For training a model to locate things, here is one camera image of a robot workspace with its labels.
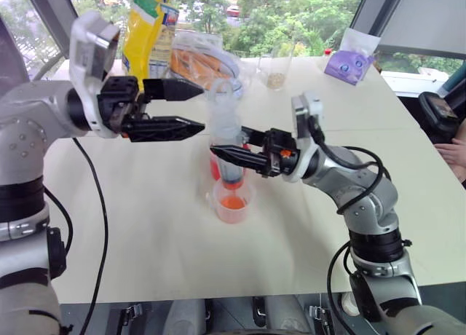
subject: orange liquid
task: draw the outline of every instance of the orange liquid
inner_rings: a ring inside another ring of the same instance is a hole
[[[228,197],[223,198],[220,203],[228,209],[238,210],[245,207],[245,202],[236,195],[229,195]]]
[[[242,146],[244,149],[249,149],[249,145],[245,144]],[[210,152],[210,174],[212,174],[212,177],[214,180],[218,180],[220,178],[220,170],[218,169],[218,164],[217,164],[217,156]],[[244,176],[246,174],[246,168],[242,169],[242,175]],[[238,189],[242,185],[242,180],[238,184],[224,184],[226,189]]]

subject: green foliage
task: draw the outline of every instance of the green foliage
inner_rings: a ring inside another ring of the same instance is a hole
[[[226,28],[226,0],[172,0],[177,4],[187,4],[188,20],[198,31],[213,34]]]
[[[377,55],[377,60],[385,71],[402,71],[414,74],[419,73],[418,68],[428,67],[452,75],[463,64],[463,60],[400,52],[392,54],[380,52]]]
[[[116,58],[121,58],[131,0],[72,0],[72,2],[78,15],[91,9],[97,10],[105,20],[110,20],[120,28]]]
[[[297,55],[322,55],[326,47],[339,47],[359,3],[360,0],[238,0],[240,32],[234,42],[225,42],[246,56],[258,56],[270,52],[277,41],[287,39],[299,43]]]
[[[53,38],[29,0],[3,0],[0,3],[0,14],[15,38],[28,73],[35,75],[58,53]]]

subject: white wall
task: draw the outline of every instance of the white wall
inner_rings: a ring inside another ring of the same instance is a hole
[[[466,55],[466,0],[400,0],[380,44]]]

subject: clear plastic container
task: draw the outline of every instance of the clear plastic container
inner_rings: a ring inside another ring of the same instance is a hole
[[[259,79],[271,90],[281,90],[293,59],[295,42],[285,40],[276,43],[271,53],[258,61]]]
[[[228,224],[237,224],[248,217],[248,207],[255,196],[256,190],[248,182],[238,189],[227,189],[222,180],[218,180],[208,201],[219,219]]]
[[[217,79],[208,93],[210,107],[210,145],[243,146],[240,118],[236,115],[238,100],[233,96],[228,80]],[[212,176],[220,176],[228,189],[242,185],[244,170],[222,159],[210,156]]]

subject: black device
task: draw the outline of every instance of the black device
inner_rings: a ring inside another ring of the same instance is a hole
[[[419,95],[419,103],[424,112],[421,128],[434,143],[449,143],[457,133],[459,117],[439,95],[423,92]]]

